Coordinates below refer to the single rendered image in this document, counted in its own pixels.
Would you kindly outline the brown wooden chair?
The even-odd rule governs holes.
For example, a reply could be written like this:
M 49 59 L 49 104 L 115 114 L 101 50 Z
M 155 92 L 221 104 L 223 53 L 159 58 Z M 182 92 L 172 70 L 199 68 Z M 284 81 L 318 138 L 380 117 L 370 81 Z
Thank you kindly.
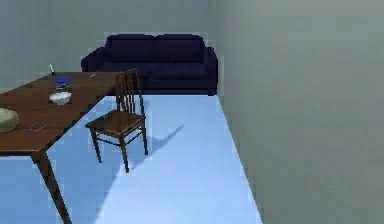
M 146 114 L 139 69 L 133 68 L 115 77 L 116 108 L 87 123 L 97 160 L 102 162 L 99 142 L 120 148 L 125 172 L 130 171 L 127 145 L 142 136 L 144 154 L 147 155 Z

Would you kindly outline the dark blue sofa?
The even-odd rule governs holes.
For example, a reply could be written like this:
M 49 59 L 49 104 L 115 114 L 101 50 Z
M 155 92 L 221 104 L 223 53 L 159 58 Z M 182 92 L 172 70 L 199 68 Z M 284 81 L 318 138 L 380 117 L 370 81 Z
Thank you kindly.
M 81 60 L 84 72 L 139 70 L 146 95 L 217 94 L 218 59 L 194 34 L 117 34 Z

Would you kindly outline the white bowl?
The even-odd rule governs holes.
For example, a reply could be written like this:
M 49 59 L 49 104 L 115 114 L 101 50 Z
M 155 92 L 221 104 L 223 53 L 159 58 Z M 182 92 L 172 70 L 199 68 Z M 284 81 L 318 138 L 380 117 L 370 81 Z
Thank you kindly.
M 52 94 L 49 99 L 57 105 L 65 105 L 70 101 L 71 93 L 70 92 L 58 92 Z

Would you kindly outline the thin grey utensil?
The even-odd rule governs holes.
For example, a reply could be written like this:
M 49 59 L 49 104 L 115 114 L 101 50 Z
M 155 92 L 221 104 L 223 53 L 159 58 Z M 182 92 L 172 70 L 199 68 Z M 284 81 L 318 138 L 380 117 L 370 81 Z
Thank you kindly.
M 30 132 L 37 132 L 37 131 L 40 131 L 46 127 L 48 127 L 48 124 L 39 124 L 38 122 L 35 122 L 29 126 L 28 130 Z

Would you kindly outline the brown wooden table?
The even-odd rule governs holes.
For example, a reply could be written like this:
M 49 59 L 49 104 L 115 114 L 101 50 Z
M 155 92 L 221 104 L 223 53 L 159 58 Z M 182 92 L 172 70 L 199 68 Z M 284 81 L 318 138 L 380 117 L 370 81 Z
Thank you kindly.
M 49 100 L 55 90 L 54 77 L 47 75 L 0 94 L 0 107 L 15 111 L 17 127 L 0 134 L 0 157 L 29 156 L 37 165 L 63 224 L 72 224 L 47 150 L 88 113 L 104 96 L 114 90 L 114 72 L 68 72 L 72 96 L 65 105 Z M 48 127 L 30 132 L 35 122 Z

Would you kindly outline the beige round dish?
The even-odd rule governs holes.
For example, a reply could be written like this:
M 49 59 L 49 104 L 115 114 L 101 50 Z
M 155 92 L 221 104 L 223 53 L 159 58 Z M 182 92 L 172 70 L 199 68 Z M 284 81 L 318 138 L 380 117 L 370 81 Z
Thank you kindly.
M 0 108 L 0 133 L 13 130 L 19 122 L 18 114 L 6 108 Z

